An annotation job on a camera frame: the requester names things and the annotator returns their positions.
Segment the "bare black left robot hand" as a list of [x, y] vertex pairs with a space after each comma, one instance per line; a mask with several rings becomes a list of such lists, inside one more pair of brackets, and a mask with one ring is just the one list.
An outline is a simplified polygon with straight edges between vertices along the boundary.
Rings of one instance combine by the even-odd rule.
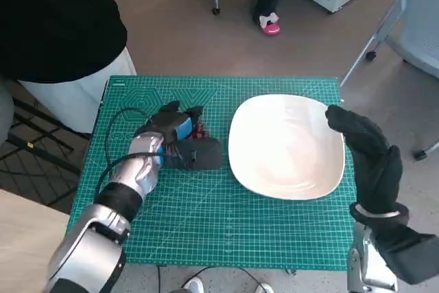
[[203, 106], [193, 106], [180, 111], [178, 100], [162, 106], [134, 134], [135, 137], [152, 137], [151, 152], [160, 154], [159, 160], [165, 167], [184, 169], [188, 166], [183, 140], [188, 139], [198, 125]]

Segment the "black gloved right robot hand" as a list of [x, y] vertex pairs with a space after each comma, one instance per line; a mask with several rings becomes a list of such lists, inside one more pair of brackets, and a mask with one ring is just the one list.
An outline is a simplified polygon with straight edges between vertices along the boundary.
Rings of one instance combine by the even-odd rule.
[[326, 118], [331, 129], [342, 133], [354, 162], [357, 204], [372, 215], [404, 213], [397, 202], [403, 164], [399, 147], [390, 145], [369, 118], [330, 105]]

